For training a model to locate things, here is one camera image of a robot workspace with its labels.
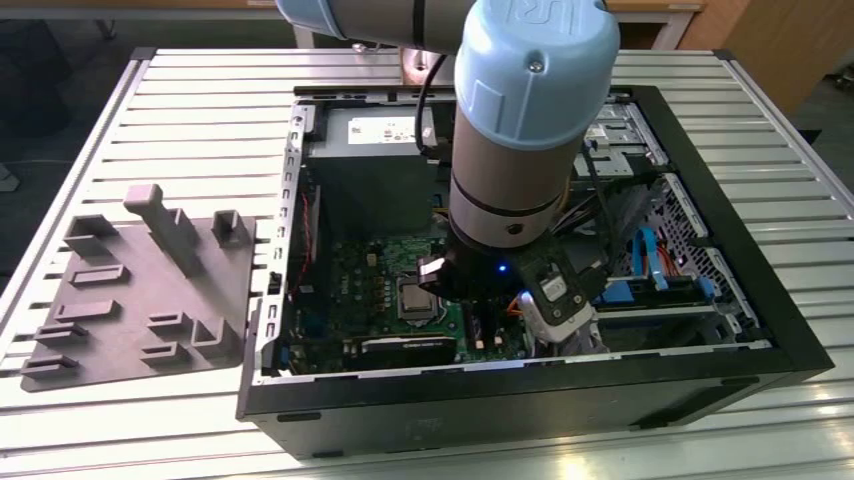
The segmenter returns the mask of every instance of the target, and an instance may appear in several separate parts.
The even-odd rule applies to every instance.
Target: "cable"
[[[587,164],[587,170],[590,172],[590,180],[593,181],[593,189],[597,192],[597,198],[599,199],[599,205],[602,207],[602,215],[605,217],[606,228],[609,232],[609,241],[610,241],[610,250],[607,254],[607,263],[606,263],[606,271],[614,271],[614,264],[617,263],[617,224],[614,223],[614,218],[611,216],[611,210],[609,209],[609,202],[605,198],[605,190],[602,188],[602,183],[599,182],[599,173],[597,172],[597,166],[593,163],[593,158],[590,157],[590,145],[585,141],[582,143],[582,157],[585,157],[585,163]]]
[[[439,73],[439,69],[442,68],[442,64],[445,63],[447,55],[442,55],[437,59],[437,63],[430,67],[430,72],[427,73],[427,78],[425,78],[425,83],[422,84],[422,91],[418,94],[418,105],[415,106],[415,146],[418,147],[418,151],[426,157],[430,157],[433,153],[433,148],[425,146],[425,137],[422,132],[422,123],[425,119],[425,103],[427,102],[427,90],[430,89],[430,84],[433,83],[433,79]]]
[[[659,172],[645,172],[634,177],[613,180],[605,186],[605,196],[610,197],[622,192],[626,188],[650,184],[659,176]],[[595,201],[597,198],[595,194],[590,195],[578,205],[567,210],[551,227],[553,234],[561,235],[563,233],[569,233],[595,218],[599,213],[598,209],[601,208],[601,204]]]

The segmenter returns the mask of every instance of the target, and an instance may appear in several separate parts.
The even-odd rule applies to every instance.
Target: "gray fixture plate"
[[[48,320],[40,330],[47,335],[36,334],[39,344],[28,362],[36,368],[36,374],[28,375],[27,368],[22,372],[24,390],[36,392],[226,368],[240,363],[255,219],[243,217],[248,244],[231,248],[219,247],[211,232],[212,223],[210,218],[192,220],[199,235],[195,252],[204,268],[203,273],[192,278],[184,277],[158,247],[146,225],[116,228],[118,235],[99,238],[112,258],[98,256],[84,260],[76,253],[72,254]],[[127,270],[126,278],[116,275],[115,282],[99,281],[88,287],[71,284],[80,271],[118,264]],[[56,319],[58,316],[63,318],[63,307],[74,313],[82,304],[99,302],[104,306],[110,305],[110,301],[116,302],[118,306],[112,310],[104,308],[112,313],[102,317],[82,318],[74,323]],[[148,327],[150,316],[155,316],[156,321],[158,315],[168,316],[179,312],[188,320],[174,322],[172,328]],[[211,346],[211,340],[220,336],[220,319],[226,319],[228,326],[223,348]],[[196,322],[204,325],[207,332]],[[82,327],[87,334],[83,337],[76,335],[70,341],[56,341],[52,338],[56,327],[50,326],[71,323]],[[170,348],[172,342],[178,343],[178,348]],[[164,352],[170,350],[176,354],[172,359],[164,359]],[[56,357],[59,355],[71,359],[71,362],[58,361],[56,358],[62,360],[62,357]]]

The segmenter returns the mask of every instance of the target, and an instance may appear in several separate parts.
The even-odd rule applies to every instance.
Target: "aluminum table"
[[[234,419],[239,368],[26,393],[70,252],[74,215],[134,217],[128,185],[158,182],[192,217],[236,208],[275,225],[295,85],[401,81],[397,50],[139,52],[0,299],[0,476],[86,479],[850,478],[854,476],[854,201],[735,61],[622,52],[615,84],[662,89],[837,368],[679,428],[298,463]],[[260,292],[266,244],[256,245]]]

